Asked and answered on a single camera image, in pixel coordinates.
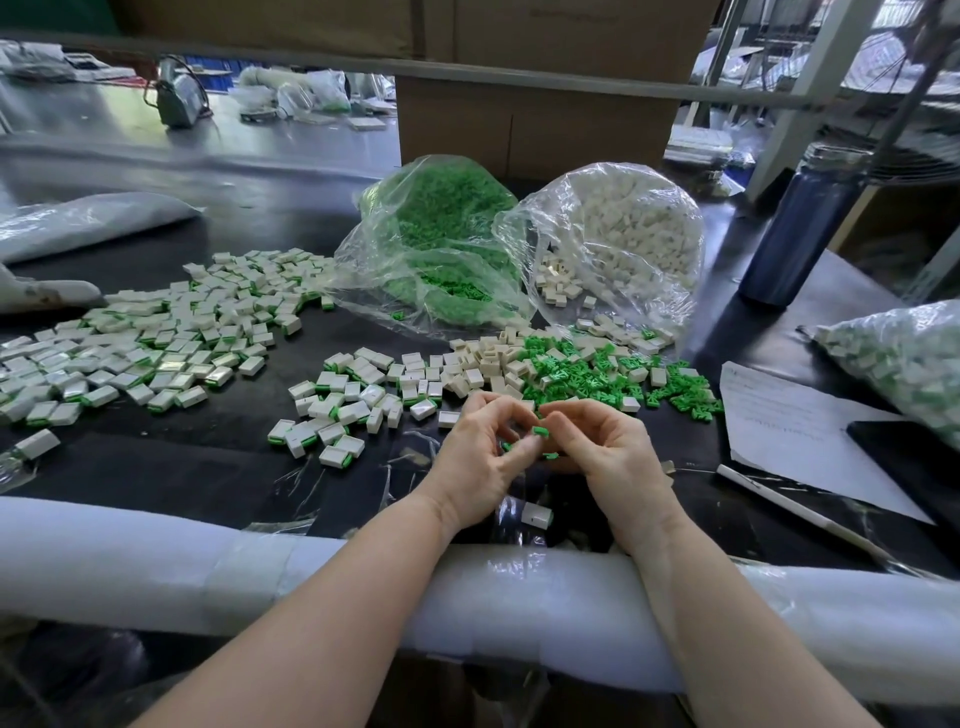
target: dark blue water bottle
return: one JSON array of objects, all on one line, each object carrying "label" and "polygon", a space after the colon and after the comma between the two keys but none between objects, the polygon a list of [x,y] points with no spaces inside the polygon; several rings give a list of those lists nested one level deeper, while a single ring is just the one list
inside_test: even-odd
[{"label": "dark blue water bottle", "polygon": [[815,142],[806,148],[760,247],[740,281],[750,301],[786,308],[867,180],[870,153]]}]

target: metal frame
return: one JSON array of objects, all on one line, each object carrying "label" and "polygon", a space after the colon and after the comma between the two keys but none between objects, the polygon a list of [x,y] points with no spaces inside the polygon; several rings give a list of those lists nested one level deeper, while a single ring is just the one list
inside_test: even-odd
[{"label": "metal frame", "polygon": [[926,303],[940,282],[947,277],[957,263],[960,263],[960,228],[953,231],[947,242],[930,259],[924,269],[913,279],[903,294],[903,300],[910,305]]},{"label": "metal frame", "polygon": [[[840,90],[853,58],[870,34],[881,0],[833,0],[791,93],[826,104]],[[822,113],[786,111],[777,121],[747,185],[756,200],[784,169],[795,169],[823,122]]]},{"label": "metal frame", "polygon": [[[873,0],[856,0],[856,2],[873,2]],[[241,58],[265,63],[318,65],[357,73],[385,73],[394,76],[410,76],[435,81],[547,88],[582,93],[602,93],[611,96],[700,101],[708,104],[765,106],[771,109],[820,111],[825,107],[825,101],[827,100],[822,97],[796,92],[796,89],[794,92],[785,93],[782,91],[753,91],[736,87],[663,84],[652,81],[608,79],[567,73],[547,73],[544,71],[523,71],[513,68],[463,65],[460,63],[408,61],[406,59],[355,58],[353,56],[336,56],[315,51],[224,47],[207,43],[155,40],[152,38],[46,33],[16,28],[0,28],[0,36],[14,40],[61,43],[63,45],[72,45],[94,50],[127,51],[130,53],[152,55],[174,53],[184,56]]]}]

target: bag of green parts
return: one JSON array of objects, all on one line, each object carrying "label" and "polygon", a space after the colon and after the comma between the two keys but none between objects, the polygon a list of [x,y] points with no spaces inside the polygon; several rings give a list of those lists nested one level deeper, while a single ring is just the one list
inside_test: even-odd
[{"label": "bag of green parts", "polygon": [[476,162],[429,156],[367,188],[360,224],[337,249],[337,303],[438,338],[529,321],[527,251],[491,233],[516,197]]}]

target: tape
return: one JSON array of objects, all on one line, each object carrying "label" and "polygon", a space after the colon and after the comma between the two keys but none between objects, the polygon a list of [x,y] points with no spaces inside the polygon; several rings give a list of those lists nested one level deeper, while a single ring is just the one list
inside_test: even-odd
[{"label": "tape", "polygon": [[204,612],[217,634],[246,629],[276,600],[298,536],[241,533],[204,583]]}]

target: pile of green parts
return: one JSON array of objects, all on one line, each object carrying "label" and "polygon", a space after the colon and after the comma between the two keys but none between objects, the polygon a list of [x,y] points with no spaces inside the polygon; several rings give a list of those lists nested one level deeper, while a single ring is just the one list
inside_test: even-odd
[{"label": "pile of green parts", "polygon": [[[723,412],[723,402],[714,397],[705,376],[682,373],[690,366],[686,361],[664,364],[659,356],[616,357],[613,344],[596,350],[590,361],[586,361],[569,341],[538,336],[524,339],[523,346],[526,353],[520,358],[529,357],[537,372],[536,377],[526,377],[523,398],[533,400],[537,407],[545,402],[577,397],[621,409],[624,398],[632,397],[651,408],[660,407],[660,402],[667,400],[701,422],[711,422],[715,413]],[[548,352],[553,349],[565,359],[550,355]],[[641,383],[629,379],[630,373],[640,368],[663,368],[667,373],[666,385],[644,391]]]},{"label": "pile of green parts", "polygon": [[[529,318],[518,255],[491,232],[516,197],[474,161],[432,156],[403,166],[364,192],[362,222],[337,251],[356,277],[385,291],[395,321],[425,313],[458,326]],[[396,315],[396,303],[406,308]]]}]

